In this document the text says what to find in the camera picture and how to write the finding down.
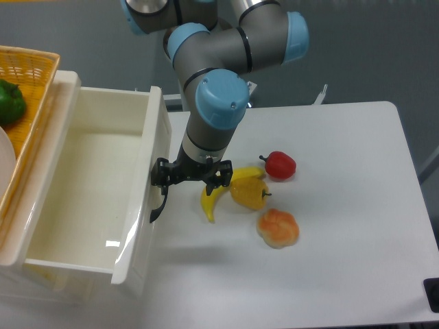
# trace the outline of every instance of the plastic fruit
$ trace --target plastic fruit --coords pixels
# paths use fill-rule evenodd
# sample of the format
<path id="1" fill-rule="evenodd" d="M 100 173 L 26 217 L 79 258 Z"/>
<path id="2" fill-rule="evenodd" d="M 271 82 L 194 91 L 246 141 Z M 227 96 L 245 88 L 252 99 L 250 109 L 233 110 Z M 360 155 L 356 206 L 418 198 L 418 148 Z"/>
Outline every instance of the plastic fruit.
<path id="1" fill-rule="evenodd" d="M 296 161 L 281 151 L 274 151 L 267 158 L 263 156 L 259 158 L 265 161 L 267 174 L 277 180 L 286 180 L 296 172 Z"/>
<path id="2" fill-rule="evenodd" d="M 289 212 L 269 209 L 257 223 L 257 231 L 271 248 L 280 249 L 296 243 L 299 227 Z"/>
<path id="3" fill-rule="evenodd" d="M 261 210 L 267 203 L 268 186 L 259 178 L 241 178 L 230 186 L 232 198 L 242 206 L 253 210 Z"/>

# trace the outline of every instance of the black object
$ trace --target black object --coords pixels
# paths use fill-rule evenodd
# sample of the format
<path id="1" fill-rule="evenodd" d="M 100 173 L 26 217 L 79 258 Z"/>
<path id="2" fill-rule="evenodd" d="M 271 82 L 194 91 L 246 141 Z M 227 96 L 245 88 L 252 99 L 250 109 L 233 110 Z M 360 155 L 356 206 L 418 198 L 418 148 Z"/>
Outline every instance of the black object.
<path id="1" fill-rule="evenodd" d="M 424 288 L 431 310 L 439 313 L 439 278 L 425 279 Z"/>
<path id="2" fill-rule="evenodd" d="M 168 187 L 170 185 L 186 180 L 202 180 L 206 183 L 206 194 L 210 195 L 214 188 L 230 184 L 233 174 L 232 162 L 230 160 L 214 163 L 212 158 L 208 158 L 205 164 L 198 162 L 194 164 L 192 163 L 194 161 L 181 150 L 178 159 L 178 162 L 169 163 L 168 159 L 158 158 L 152 167 L 151 185 L 159 186 L 161 194 L 165 198 L 160 207 L 151 211 L 150 223 L 155 221 L 165 208 Z"/>

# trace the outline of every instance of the toy banana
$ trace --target toy banana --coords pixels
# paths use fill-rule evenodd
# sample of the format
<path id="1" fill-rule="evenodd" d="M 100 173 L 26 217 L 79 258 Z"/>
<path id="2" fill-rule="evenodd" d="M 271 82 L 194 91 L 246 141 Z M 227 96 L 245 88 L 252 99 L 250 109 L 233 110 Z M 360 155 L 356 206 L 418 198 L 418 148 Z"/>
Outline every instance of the toy banana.
<path id="1" fill-rule="evenodd" d="M 234 180 L 238 180 L 240 178 L 259 178 L 265 173 L 265 170 L 259 167 L 244 167 L 233 169 L 233 174 L 231 178 L 231 182 Z M 212 193 L 208 196 L 206 194 L 206 189 L 204 188 L 201 192 L 201 207 L 206 214 L 207 219 L 211 223 L 215 223 L 215 217 L 213 216 L 213 209 L 216 205 L 216 200 L 220 195 L 223 195 L 229 188 L 220 186 L 212 191 Z"/>

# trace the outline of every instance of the wicker basket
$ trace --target wicker basket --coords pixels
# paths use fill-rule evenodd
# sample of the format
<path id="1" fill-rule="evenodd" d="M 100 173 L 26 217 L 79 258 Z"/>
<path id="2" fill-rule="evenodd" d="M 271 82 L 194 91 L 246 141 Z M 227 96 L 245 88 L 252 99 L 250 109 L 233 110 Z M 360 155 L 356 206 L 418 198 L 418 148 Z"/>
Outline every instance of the wicker basket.
<path id="1" fill-rule="evenodd" d="M 27 104 L 21 119 L 3 126 L 12 141 L 17 161 L 8 189 L 0 202 L 0 247 L 10 226 L 11 216 L 5 216 L 20 179 L 29 167 L 32 145 L 43 122 L 43 106 L 59 61 L 60 56 L 55 53 L 0 46 L 0 79 L 18 84 Z"/>

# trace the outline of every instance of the white storage bin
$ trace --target white storage bin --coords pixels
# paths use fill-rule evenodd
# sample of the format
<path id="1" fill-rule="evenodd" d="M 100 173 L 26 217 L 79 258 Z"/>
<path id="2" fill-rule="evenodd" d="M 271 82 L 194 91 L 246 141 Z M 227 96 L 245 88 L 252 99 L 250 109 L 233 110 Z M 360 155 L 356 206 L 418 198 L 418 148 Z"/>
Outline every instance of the white storage bin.
<path id="1" fill-rule="evenodd" d="M 170 139 L 161 89 L 81 88 L 47 194 L 33 207 L 38 214 L 12 221 L 25 225 L 25 236 L 3 274 L 21 271 L 68 296 L 86 296 L 96 275 L 142 292 L 154 227 L 149 215 L 162 201 L 150 171 L 158 157 L 168 157 Z"/>

